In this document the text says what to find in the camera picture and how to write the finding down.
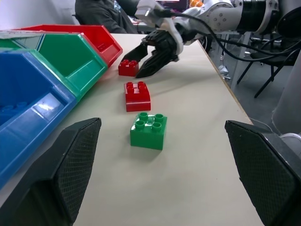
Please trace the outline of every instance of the person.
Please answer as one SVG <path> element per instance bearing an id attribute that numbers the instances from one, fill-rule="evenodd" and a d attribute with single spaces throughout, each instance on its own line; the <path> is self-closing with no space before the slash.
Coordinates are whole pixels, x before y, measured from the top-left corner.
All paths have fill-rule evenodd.
<path id="1" fill-rule="evenodd" d="M 128 16 L 136 17 L 135 13 L 140 0 L 116 0 Z"/>
<path id="2" fill-rule="evenodd" d="M 138 33 L 115 0 L 76 0 L 75 14 L 80 23 L 103 25 L 110 33 Z"/>

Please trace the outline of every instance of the black cable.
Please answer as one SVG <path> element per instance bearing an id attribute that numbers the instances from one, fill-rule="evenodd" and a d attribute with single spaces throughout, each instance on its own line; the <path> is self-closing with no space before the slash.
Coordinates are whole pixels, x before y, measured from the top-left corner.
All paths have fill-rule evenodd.
<path id="1" fill-rule="evenodd" d="M 219 41 L 221 42 L 226 42 L 226 43 L 229 43 L 229 44 L 232 44 L 232 45 L 237 45 L 237 46 L 241 46 L 241 47 L 246 47 L 246 48 L 249 48 L 249 49 L 253 49 L 257 52 L 260 52 L 260 53 L 263 53 L 263 54 L 266 54 L 266 55 L 271 55 L 271 56 L 283 56 L 285 54 L 290 54 L 292 52 L 292 48 L 298 46 L 301 41 L 293 44 L 291 47 L 287 48 L 286 50 L 282 51 L 282 52 L 279 52 L 279 53 L 271 53 L 271 52 L 267 52 L 267 51 L 264 51 L 262 50 L 264 47 L 266 47 L 269 43 L 271 43 L 271 41 L 268 41 L 264 44 L 264 46 L 262 46 L 261 48 L 256 48 L 256 47 L 253 47 L 253 46 L 249 46 L 249 45 L 245 45 L 243 43 L 239 43 L 239 42 L 235 42 L 235 41 L 230 41 L 230 40 L 225 40 L 225 39 L 219 39 Z"/>
<path id="2" fill-rule="evenodd" d="M 187 14 L 183 14 L 183 13 L 175 13 L 175 12 L 171 12 L 169 10 L 159 10 L 159 9 L 154 9 L 154 12 L 159 16 L 159 17 L 172 17 L 172 16 L 180 16 L 180 17 L 186 17 L 189 19 L 193 19 L 196 20 L 198 22 L 200 22 L 202 25 L 205 26 L 205 28 L 207 28 L 207 30 L 210 32 L 210 34 L 213 36 L 213 38 L 216 40 L 216 42 L 219 44 L 219 46 L 223 49 L 223 51 L 225 51 L 225 53 L 227 53 L 230 57 L 236 59 L 236 60 L 240 60 L 240 61 L 244 61 L 244 62 L 258 62 L 258 61 L 263 61 L 263 60 L 269 60 L 272 58 L 275 58 L 277 56 L 269 56 L 269 57 L 264 57 L 264 58 L 259 58 L 259 59 L 244 59 L 244 58 L 240 58 L 235 56 L 234 54 L 232 54 L 231 52 L 229 52 L 221 43 L 220 39 L 216 36 L 216 34 L 212 31 L 211 27 L 203 20 L 196 18 L 194 16 L 191 15 L 187 15 Z"/>
<path id="3" fill-rule="evenodd" d="M 198 32 L 199 34 L 201 34 L 203 36 L 207 36 L 207 37 L 212 36 L 211 34 L 206 34 L 206 33 L 200 32 L 200 31 L 196 31 L 196 32 Z M 297 46 L 301 43 L 301 41 L 299 41 L 296 44 L 292 45 L 291 47 L 289 47 L 286 50 L 284 50 L 282 52 L 279 52 L 279 53 L 272 53 L 272 52 L 268 52 L 268 51 L 263 50 L 268 44 L 270 44 L 271 42 L 273 42 L 275 40 L 281 39 L 281 38 L 282 38 L 282 36 L 273 38 L 273 39 L 267 41 L 266 43 L 264 43 L 261 48 L 256 48 L 256 47 L 249 46 L 249 45 L 239 43 L 239 42 L 236 42 L 236 41 L 230 41 L 230 40 L 219 39 L 219 38 L 218 38 L 218 40 L 221 41 L 221 42 L 232 44 L 232 45 L 236 45 L 236 46 L 240 46 L 240 47 L 246 47 L 246 48 L 249 48 L 249 49 L 255 50 L 257 52 L 260 52 L 260 53 L 263 53 L 263 54 L 266 54 L 266 55 L 270 55 L 270 56 L 283 56 L 285 54 L 289 54 L 289 53 L 291 53 L 291 51 L 288 51 L 289 49 L 291 49 L 291 48 L 293 48 L 293 47 L 295 47 L 295 46 Z"/>
<path id="4" fill-rule="evenodd" d="M 292 51 L 291 54 L 288 55 L 287 58 L 284 60 L 284 62 L 282 63 L 282 65 L 284 66 L 284 65 L 286 64 L 286 62 L 287 62 L 288 60 L 290 60 L 290 58 L 291 58 L 296 52 L 298 52 L 298 51 L 300 51 L 299 48 L 298 48 L 298 49 L 295 49 L 294 51 Z"/>

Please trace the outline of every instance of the textured grip surface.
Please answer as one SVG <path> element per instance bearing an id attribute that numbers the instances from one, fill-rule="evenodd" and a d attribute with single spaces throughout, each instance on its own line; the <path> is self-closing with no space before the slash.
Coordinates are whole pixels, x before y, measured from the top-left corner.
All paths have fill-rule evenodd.
<path id="1" fill-rule="evenodd" d="M 100 124 L 81 130 L 56 173 L 55 185 L 71 222 L 76 220 L 92 172 Z"/>
<path id="2" fill-rule="evenodd" d="M 293 205 L 297 183 L 261 135 L 227 122 L 240 180 L 264 225 L 281 225 Z"/>

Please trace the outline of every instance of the green lego brick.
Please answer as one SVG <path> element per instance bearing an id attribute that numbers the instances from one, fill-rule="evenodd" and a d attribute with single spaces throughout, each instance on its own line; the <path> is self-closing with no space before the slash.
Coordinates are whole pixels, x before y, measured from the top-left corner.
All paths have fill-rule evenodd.
<path id="1" fill-rule="evenodd" d="M 131 146 L 163 150 L 166 123 L 162 114 L 137 114 L 130 130 Z"/>

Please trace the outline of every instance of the red lego brick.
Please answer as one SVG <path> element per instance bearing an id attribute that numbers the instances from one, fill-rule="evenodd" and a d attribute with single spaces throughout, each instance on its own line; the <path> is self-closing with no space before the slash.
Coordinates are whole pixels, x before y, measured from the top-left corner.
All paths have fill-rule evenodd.
<path id="1" fill-rule="evenodd" d="M 143 81 L 138 83 L 128 82 L 124 84 L 127 112 L 139 112 L 151 110 L 150 93 Z"/>
<path id="2" fill-rule="evenodd" d="M 139 64 L 137 61 L 124 60 L 118 66 L 118 73 L 122 76 L 135 77 L 139 71 Z"/>

